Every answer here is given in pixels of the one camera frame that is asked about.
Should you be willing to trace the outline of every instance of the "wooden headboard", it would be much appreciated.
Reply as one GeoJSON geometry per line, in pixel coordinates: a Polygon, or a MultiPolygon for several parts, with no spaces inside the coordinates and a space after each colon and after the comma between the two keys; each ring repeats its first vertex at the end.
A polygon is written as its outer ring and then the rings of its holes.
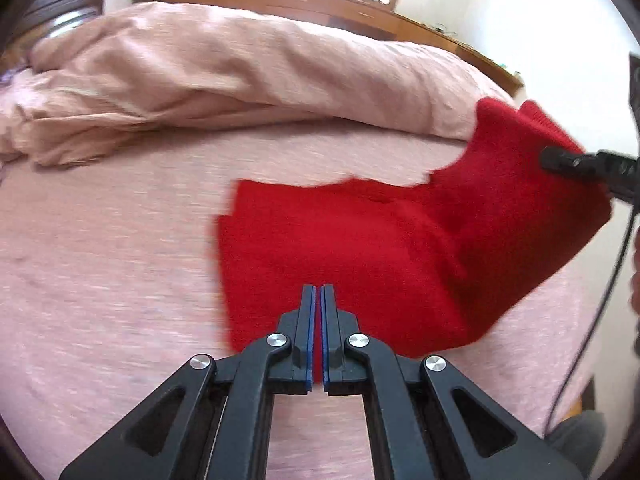
{"type": "Polygon", "coordinates": [[[100,16],[103,6],[104,0],[35,0],[0,56],[0,76],[26,67],[27,54],[38,40],[100,16]]]}

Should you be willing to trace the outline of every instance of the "bed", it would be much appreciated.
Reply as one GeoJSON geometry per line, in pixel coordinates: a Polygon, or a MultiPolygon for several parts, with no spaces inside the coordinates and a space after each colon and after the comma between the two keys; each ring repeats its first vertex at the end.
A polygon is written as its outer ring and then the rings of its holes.
{"type": "MultiPolygon", "coordinates": [[[[210,222],[228,211],[237,179],[402,186],[464,146],[331,119],[168,128],[69,171],[12,163],[0,188],[0,413],[27,459],[57,478],[189,357],[229,354],[210,222]]],[[[481,341],[443,354],[540,434],[592,314],[569,265],[481,341]]],[[[372,478],[368,453],[358,399],[276,400],[268,478],[372,478]]]]}

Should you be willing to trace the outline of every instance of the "red cloth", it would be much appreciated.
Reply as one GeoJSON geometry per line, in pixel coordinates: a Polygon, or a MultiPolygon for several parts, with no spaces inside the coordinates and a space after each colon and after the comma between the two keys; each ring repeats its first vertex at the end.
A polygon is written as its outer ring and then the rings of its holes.
{"type": "Polygon", "coordinates": [[[233,214],[217,219],[232,347],[273,330],[303,283],[333,283],[338,307],[399,354],[462,346],[567,263],[609,200],[538,156],[581,148],[533,102],[485,98],[477,115],[465,153],[428,184],[240,182],[233,214]]]}

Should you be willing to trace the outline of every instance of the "wooden furniture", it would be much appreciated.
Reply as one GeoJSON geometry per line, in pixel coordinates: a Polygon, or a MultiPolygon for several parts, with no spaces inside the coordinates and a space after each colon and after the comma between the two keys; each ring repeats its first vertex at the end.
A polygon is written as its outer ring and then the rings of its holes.
{"type": "Polygon", "coordinates": [[[413,22],[373,0],[134,0],[204,4],[342,28],[376,40],[411,41],[448,50],[475,66],[513,96],[522,81],[470,46],[413,22]]]}
{"type": "Polygon", "coordinates": [[[26,56],[42,38],[62,34],[102,14],[104,0],[35,0],[0,56],[0,75],[27,66],[26,56]]]}

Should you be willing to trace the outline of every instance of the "pink bedsheet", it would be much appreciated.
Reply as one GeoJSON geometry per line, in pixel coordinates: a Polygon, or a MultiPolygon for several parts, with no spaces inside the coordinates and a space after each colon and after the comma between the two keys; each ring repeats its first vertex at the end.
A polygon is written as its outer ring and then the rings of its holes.
{"type": "MultiPolygon", "coordinates": [[[[31,57],[0,93],[0,155],[29,157],[0,187],[0,413],[47,480],[190,356],[228,354],[210,222],[235,180],[414,184],[464,148],[434,136],[510,102],[439,49],[215,7],[133,6],[31,57]]],[[[580,290],[564,269],[444,355],[540,432],[591,315],[580,290]]],[[[278,398],[268,478],[371,478],[360,400],[278,398]]]]}
{"type": "MultiPolygon", "coordinates": [[[[235,179],[304,186],[354,174],[406,185],[463,148],[331,120],[168,130],[92,166],[10,168],[0,187],[0,413],[28,458],[56,479],[191,355],[228,353],[209,227],[235,179]]],[[[480,342],[443,354],[540,432],[591,313],[580,291],[563,269],[480,342]]],[[[368,453],[360,399],[317,388],[276,400],[268,478],[369,479],[368,453]]]]}

